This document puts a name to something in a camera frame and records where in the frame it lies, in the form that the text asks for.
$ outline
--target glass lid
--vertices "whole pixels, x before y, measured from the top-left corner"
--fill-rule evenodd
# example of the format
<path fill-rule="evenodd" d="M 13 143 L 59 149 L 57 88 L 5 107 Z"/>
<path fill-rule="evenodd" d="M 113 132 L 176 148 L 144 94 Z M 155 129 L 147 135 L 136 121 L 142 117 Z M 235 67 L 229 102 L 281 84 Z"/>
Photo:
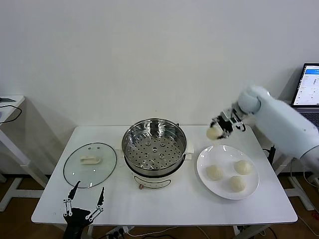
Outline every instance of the glass lid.
<path fill-rule="evenodd" d="M 104 143 L 86 144 L 74 151 L 63 168 L 65 180 L 79 188 L 91 188 L 105 181 L 116 165 L 114 149 Z"/>

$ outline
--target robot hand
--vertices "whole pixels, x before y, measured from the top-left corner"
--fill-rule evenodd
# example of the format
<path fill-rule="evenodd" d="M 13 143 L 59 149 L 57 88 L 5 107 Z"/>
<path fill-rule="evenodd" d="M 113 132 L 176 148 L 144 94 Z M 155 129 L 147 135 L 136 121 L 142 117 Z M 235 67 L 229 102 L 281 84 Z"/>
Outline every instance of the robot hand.
<path fill-rule="evenodd" d="M 93 223 L 93 220 L 103 212 L 104 187 L 102 188 L 99 201 L 93 213 L 88 210 L 72 207 L 71 202 L 75 196 L 79 183 L 80 181 L 78 181 L 70 191 L 68 198 L 63 199 L 63 203 L 65 204 L 65 213 L 63 214 L 63 217 L 67 222 L 67 228 L 63 236 L 64 239 L 80 239 L 83 229 Z"/>
<path fill-rule="evenodd" d="M 233 126 L 245 131 L 246 127 L 242 122 L 244 117 L 246 117 L 246 114 L 240 110 L 238 103 L 234 103 L 232 108 L 221 112 L 219 116 L 212 119 L 206 136 L 211 140 L 228 138 L 233 131 Z"/>
<path fill-rule="evenodd" d="M 276 100 L 262 87 L 249 87 L 231 108 L 213 118 L 207 137 L 227 138 L 233 126 L 241 131 L 242 119 L 253 116 L 256 127 L 283 154 L 301 160 L 309 170 L 319 174 L 319 132 L 315 125 L 286 103 Z"/>

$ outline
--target cable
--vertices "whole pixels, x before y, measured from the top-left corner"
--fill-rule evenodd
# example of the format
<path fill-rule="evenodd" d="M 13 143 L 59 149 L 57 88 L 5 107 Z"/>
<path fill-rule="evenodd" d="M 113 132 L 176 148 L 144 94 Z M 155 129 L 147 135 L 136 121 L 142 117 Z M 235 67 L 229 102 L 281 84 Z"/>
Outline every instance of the cable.
<path fill-rule="evenodd" d="M 200 229 L 202 233 L 204 233 L 204 235 L 207 237 L 207 239 L 210 239 L 209 236 L 206 234 L 206 232 L 204 232 L 204 230 L 202 228 L 200 228 L 200 227 L 197 227 L 197 228 Z"/>
<path fill-rule="evenodd" d="M 163 230 L 163 231 L 160 231 L 160 232 L 145 233 L 145 234 L 142 234 L 142 235 L 131 235 L 131 234 L 129 234 L 128 232 L 127 232 L 127 234 L 135 238 L 135 237 L 142 237 L 142 236 L 151 235 L 151 234 L 155 234 L 155 233 L 163 233 L 163 232 L 166 232 L 166 231 L 171 230 L 171 229 L 174 229 L 174 228 L 178 228 L 178 227 L 167 228 L 167 229 L 165 229 L 165 230 Z"/>
<path fill-rule="evenodd" d="M 13 105 L 7 105 L 7 106 L 0 106 L 0 108 L 5 108 L 5 107 L 13 107 L 17 110 L 20 110 L 19 114 L 14 118 L 14 119 L 11 119 L 11 120 L 7 120 L 7 121 L 3 121 L 3 122 L 0 122 L 0 123 L 9 123 L 9 122 L 12 122 L 12 121 L 15 121 L 19 116 L 20 114 L 22 113 L 22 109 L 18 108 L 18 107 L 15 107 Z"/>
<path fill-rule="evenodd" d="M 278 239 L 276 233 L 274 232 L 274 230 L 273 230 L 272 228 L 269 228 L 269 230 L 271 230 L 271 231 L 273 232 L 275 238 Z"/>
<path fill-rule="evenodd" d="M 314 186 L 315 188 L 319 188 L 318 186 L 312 184 L 311 182 L 309 182 L 307 179 L 306 179 L 306 176 L 305 176 L 305 171 L 304 171 L 304 179 L 307 183 L 309 183 L 311 186 Z"/>
<path fill-rule="evenodd" d="M 319 237 L 319 235 L 317 235 L 317 234 L 312 230 L 312 228 L 305 222 L 304 219 L 302 219 L 299 215 L 297 215 L 297 216 L 298 216 L 298 218 L 301 219 L 301 221 L 303 221 L 303 223 L 307 226 L 307 228 L 308 228 L 316 237 Z"/>
<path fill-rule="evenodd" d="M 163 238 L 163 237 L 169 237 L 169 238 L 172 238 L 172 239 L 177 239 L 177 238 L 175 238 L 175 237 L 173 237 L 171 235 L 168 235 L 168 234 L 161 235 L 161 236 L 145 236 L 145 237 L 143 237 L 143 239 L 145 239 L 145 238 Z"/>

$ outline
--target black cable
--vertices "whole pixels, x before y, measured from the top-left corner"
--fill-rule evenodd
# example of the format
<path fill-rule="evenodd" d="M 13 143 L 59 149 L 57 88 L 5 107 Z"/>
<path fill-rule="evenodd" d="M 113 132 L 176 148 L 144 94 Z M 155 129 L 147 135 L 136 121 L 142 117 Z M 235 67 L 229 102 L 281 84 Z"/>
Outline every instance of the black cable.
<path fill-rule="evenodd" d="M 263 150 L 267 151 L 268 152 L 268 161 L 270 162 L 270 164 L 273 164 L 273 161 L 274 161 L 274 158 L 275 158 L 275 153 L 276 153 L 276 148 L 275 146 L 271 146 L 270 149 L 266 149 L 266 148 L 263 148 Z"/>
<path fill-rule="evenodd" d="M 269 229 L 273 232 L 275 238 L 278 239 L 276 233 L 274 232 L 274 230 L 272 228 L 269 228 Z"/>
<path fill-rule="evenodd" d="M 20 116 L 20 114 L 22 113 L 22 110 L 21 110 L 20 108 L 15 107 L 15 106 L 13 106 L 13 105 L 0 106 L 0 108 L 5 108 L 5 107 L 13 107 L 13 108 L 16 108 L 17 110 L 20 110 L 20 113 L 19 113 L 14 119 L 7 120 L 7 121 L 3 121 L 3 122 L 0 122 L 0 123 L 9 123 L 9 122 L 15 121 L 15 120 Z"/>
<path fill-rule="evenodd" d="M 172 238 L 172 239 L 177 239 L 177 238 L 175 238 L 175 237 L 173 237 L 171 235 L 168 235 L 168 234 L 161 235 L 161 236 L 145 236 L 145 237 L 143 237 L 143 239 L 145 239 L 145 238 L 163 238 L 163 237 L 169 237 L 169 238 Z"/>

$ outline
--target white robotic arm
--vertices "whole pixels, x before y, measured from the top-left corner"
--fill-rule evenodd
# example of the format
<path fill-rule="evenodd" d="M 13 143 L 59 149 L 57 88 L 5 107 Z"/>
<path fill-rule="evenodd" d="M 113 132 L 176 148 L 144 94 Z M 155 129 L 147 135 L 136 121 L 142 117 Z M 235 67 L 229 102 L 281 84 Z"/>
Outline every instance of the white robotic arm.
<path fill-rule="evenodd" d="M 207 131 L 210 139 L 225 138 L 236 126 L 242 131 L 242 119 L 254 115 L 257 128 L 283 154 L 300 159 L 312 172 L 319 173 L 319 132 L 316 126 L 286 103 L 275 100 L 262 87 L 242 92 L 232 108 L 214 118 Z"/>

